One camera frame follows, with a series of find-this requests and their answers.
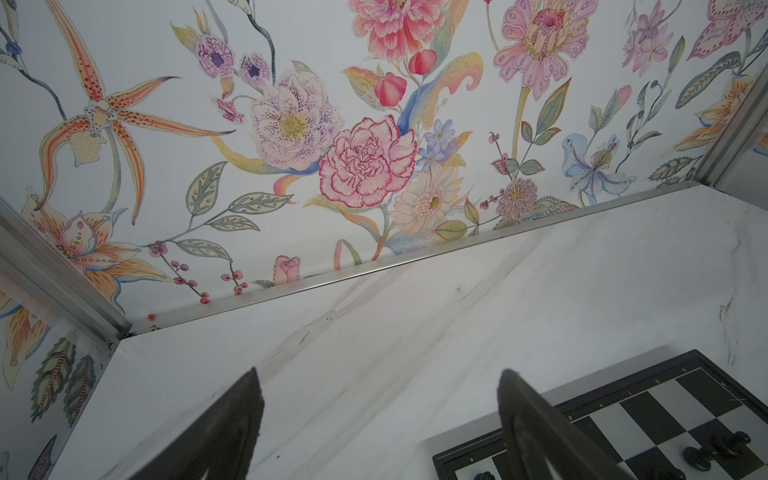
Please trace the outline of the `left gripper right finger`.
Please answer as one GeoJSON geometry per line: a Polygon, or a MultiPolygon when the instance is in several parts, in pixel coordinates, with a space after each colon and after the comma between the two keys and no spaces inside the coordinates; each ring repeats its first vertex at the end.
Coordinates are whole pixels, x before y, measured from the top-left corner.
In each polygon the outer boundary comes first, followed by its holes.
{"type": "Polygon", "coordinates": [[[501,373],[497,400],[513,479],[628,479],[517,372],[501,373]]]}

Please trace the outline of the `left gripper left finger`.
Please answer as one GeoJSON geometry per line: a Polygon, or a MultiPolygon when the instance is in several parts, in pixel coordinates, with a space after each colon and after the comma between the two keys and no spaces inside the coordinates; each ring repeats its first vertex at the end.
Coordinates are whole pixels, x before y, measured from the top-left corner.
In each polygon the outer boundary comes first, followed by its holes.
{"type": "Polygon", "coordinates": [[[264,414],[257,370],[167,421],[136,448],[133,479],[244,479],[264,414]]]}

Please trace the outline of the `black white chess board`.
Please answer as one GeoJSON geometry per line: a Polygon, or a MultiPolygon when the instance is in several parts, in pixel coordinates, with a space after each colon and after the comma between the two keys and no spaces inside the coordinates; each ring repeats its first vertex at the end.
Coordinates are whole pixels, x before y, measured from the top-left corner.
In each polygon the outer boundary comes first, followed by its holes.
{"type": "Polygon", "coordinates": [[[766,404],[697,350],[556,408],[618,467],[680,435],[705,443],[738,431],[767,466],[766,404]]]}

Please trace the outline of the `black chess pieces on board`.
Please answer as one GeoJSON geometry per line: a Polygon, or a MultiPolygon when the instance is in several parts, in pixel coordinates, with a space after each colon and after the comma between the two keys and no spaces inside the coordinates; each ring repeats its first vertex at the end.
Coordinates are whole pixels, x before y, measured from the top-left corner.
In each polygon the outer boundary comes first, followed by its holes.
{"type": "Polygon", "coordinates": [[[639,453],[619,466],[634,479],[763,479],[767,466],[743,431],[702,443],[689,434],[639,453]]]}

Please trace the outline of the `left aluminium corner post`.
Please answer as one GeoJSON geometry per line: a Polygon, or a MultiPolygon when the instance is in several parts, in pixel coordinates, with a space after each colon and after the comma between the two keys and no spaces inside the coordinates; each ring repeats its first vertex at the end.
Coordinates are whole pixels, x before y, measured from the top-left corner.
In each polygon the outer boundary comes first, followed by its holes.
{"type": "Polygon", "coordinates": [[[128,320],[6,203],[1,203],[1,269],[100,349],[113,351],[128,320]]]}

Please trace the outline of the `aluminium corner post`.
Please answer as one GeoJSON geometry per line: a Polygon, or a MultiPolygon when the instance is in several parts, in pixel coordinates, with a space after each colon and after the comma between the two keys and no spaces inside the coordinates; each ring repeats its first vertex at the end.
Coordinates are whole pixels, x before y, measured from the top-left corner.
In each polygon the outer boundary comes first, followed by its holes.
{"type": "Polygon", "coordinates": [[[704,156],[694,180],[767,209],[767,68],[704,156]]]}
{"type": "Polygon", "coordinates": [[[128,320],[6,203],[1,203],[1,269],[100,349],[113,351],[128,320]]]}

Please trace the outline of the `right aluminium corner post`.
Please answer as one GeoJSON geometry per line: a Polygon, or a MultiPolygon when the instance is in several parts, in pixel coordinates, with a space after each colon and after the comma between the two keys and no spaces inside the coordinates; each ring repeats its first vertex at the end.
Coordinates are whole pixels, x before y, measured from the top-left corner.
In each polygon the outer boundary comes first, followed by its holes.
{"type": "Polygon", "coordinates": [[[694,180],[767,209],[767,68],[704,156],[694,180]]]}

